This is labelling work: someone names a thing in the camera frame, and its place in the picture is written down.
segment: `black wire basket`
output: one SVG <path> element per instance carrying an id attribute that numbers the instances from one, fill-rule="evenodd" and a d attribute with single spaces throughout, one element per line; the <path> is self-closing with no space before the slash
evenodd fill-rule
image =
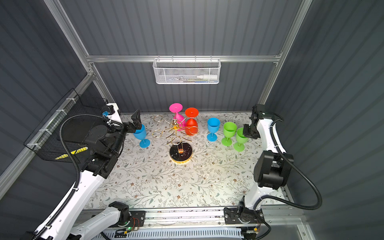
<path id="1" fill-rule="evenodd" d="M 74 98 L 66 99 L 67 104 L 62 109 L 54 112 L 53 118 L 49 119 L 43 125 L 45 119 L 39 124 L 35 131 L 24 142 L 24 146 L 31 149 L 41 159 L 46 161 L 71 162 L 66 155 L 63 145 L 60 141 L 59 129 L 61 124 L 68 118 L 77 114 L 94 114 L 101 115 L 101 107 L 108 103 L 104 98 L 92 96 L 76 95 Z M 92 118 L 81 116 L 76 118 L 77 123 L 80 121 L 91 121 L 93 126 L 103 124 L 101 118 Z M 69 150 L 74 154 L 78 163 L 85 160 L 89 155 L 89 150 L 84 144 L 68 142 L 66 144 Z"/>

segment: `white wire basket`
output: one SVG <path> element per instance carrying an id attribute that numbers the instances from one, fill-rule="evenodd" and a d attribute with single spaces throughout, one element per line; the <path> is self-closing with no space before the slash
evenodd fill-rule
<path id="1" fill-rule="evenodd" d="M 218 84 L 220 59 L 208 61 L 153 61 L 157 84 Z"/>

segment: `plastic wine glass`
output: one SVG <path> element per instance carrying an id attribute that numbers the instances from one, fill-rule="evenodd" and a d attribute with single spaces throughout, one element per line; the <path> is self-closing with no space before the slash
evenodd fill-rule
<path id="1" fill-rule="evenodd" d="M 141 140 L 140 147 L 142 147 L 142 148 L 149 147 L 149 145 L 151 144 L 151 141 L 149 139 L 145 139 L 147 136 L 147 131 L 145 130 L 145 127 L 143 124 L 141 124 L 140 130 L 136 130 L 136 132 L 133 133 L 133 136 L 135 136 L 135 138 Z"/>
<path id="2" fill-rule="evenodd" d="M 236 133 L 237 143 L 233 145 L 233 148 L 238 152 L 244 151 L 245 149 L 244 143 L 248 141 L 248 138 L 243 135 L 243 129 L 244 129 L 243 127 L 237 129 L 237 133 Z"/>
<path id="3" fill-rule="evenodd" d="M 231 140 L 231 137 L 233 137 L 236 133 L 236 129 L 237 129 L 237 126 L 235 123 L 233 122 L 226 122 L 224 124 L 224 130 L 223 130 L 223 133 L 224 133 L 224 136 L 225 138 L 223 138 L 221 140 L 221 143 L 224 145 L 224 146 L 231 146 L 232 145 L 232 140 Z"/>
<path id="4" fill-rule="evenodd" d="M 217 135 L 215 134 L 220 127 L 220 120 L 217 118 L 208 119 L 208 131 L 210 132 L 207 135 L 207 139 L 210 142 L 214 142 L 217 140 Z"/>
<path id="5" fill-rule="evenodd" d="M 196 108 L 187 108 L 185 110 L 185 115 L 190 118 L 185 123 L 185 126 L 186 126 L 185 133 L 190 136 L 196 135 L 199 132 L 199 126 L 196 120 L 193 119 L 197 117 L 198 114 L 199 114 L 199 111 Z"/>
<path id="6" fill-rule="evenodd" d="M 185 117 L 179 114 L 179 112 L 183 110 L 183 105 L 181 105 L 180 103 L 173 103 L 169 106 L 169 110 L 175 113 L 175 118 L 181 122 L 181 127 L 185 127 L 185 122 L 183 121 Z"/>

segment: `floral tablecloth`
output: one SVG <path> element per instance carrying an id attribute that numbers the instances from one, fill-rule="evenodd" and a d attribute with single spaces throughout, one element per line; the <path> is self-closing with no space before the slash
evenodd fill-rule
<path id="1" fill-rule="evenodd" d="M 252 187 L 253 168 L 262 152 L 260 139 L 249 139 L 243 152 L 221 144 L 223 124 L 234 122 L 237 127 L 249 123 L 250 113 L 200 113 L 195 120 L 200 132 L 191 137 L 192 157 L 185 164 L 174 163 L 169 156 L 170 135 L 153 138 L 152 131 L 168 127 L 154 122 L 154 114 L 142 114 L 151 144 L 140 148 L 140 140 L 128 134 L 124 150 L 109 177 L 92 195 L 85 209 L 104 209 L 113 201 L 127 203 L 131 208 L 202 207 L 237 205 Z M 170 121 L 172 114 L 164 114 Z M 207 140 L 209 118 L 221 121 L 216 142 Z M 123 121 L 129 116 L 123 115 Z M 280 189 L 272 195 L 284 198 Z M 266 205 L 281 204 L 272 199 Z"/>

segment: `gray corrugated wall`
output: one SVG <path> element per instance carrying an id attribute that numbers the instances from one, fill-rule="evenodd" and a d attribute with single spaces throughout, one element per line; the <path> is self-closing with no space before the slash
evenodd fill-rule
<path id="1" fill-rule="evenodd" d="M 2 173 L 86 71 L 43 0 L 0 1 L 0 36 Z M 0 200 L 0 239 L 19 239 L 34 230 L 73 184 L 73 172 L 68 163 L 32 159 Z"/>
<path id="2" fill-rule="evenodd" d="M 90 55 L 274 55 L 300 0 L 61 3 Z"/>
<path id="3" fill-rule="evenodd" d="M 275 55 L 300 0 L 61 1 L 90 55 Z M 96 63 L 122 112 L 250 110 L 273 63 L 223 63 L 220 83 L 158 85 L 150 63 Z"/>
<path id="4" fill-rule="evenodd" d="M 41 1 L 0 1 L 0 172 L 86 72 Z"/>
<path id="5" fill-rule="evenodd" d="M 384 1 L 316 0 L 267 100 L 284 148 L 317 185 L 316 239 L 381 239 L 384 227 Z M 298 203 L 313 204 L 292 174 Z"/>
<path id="6" fill-rule="evenodd" d="M 100 97 L 94 84 L 83 95 Z M 71 163 L 44 161 L 35 156 L 0 200 L 0 239 L 18 240 L 25 231 L 34 231 L 59 204 L 75 178 Z"/>
<path id="7" fill-rule="evenodd" d="M 97 63 L 122 112 L 169 111 L 172 103 L 200 111 L 250 110 L 273 63 L 222 63 L 219 84 L 157 84 L 151 63 Z"/>

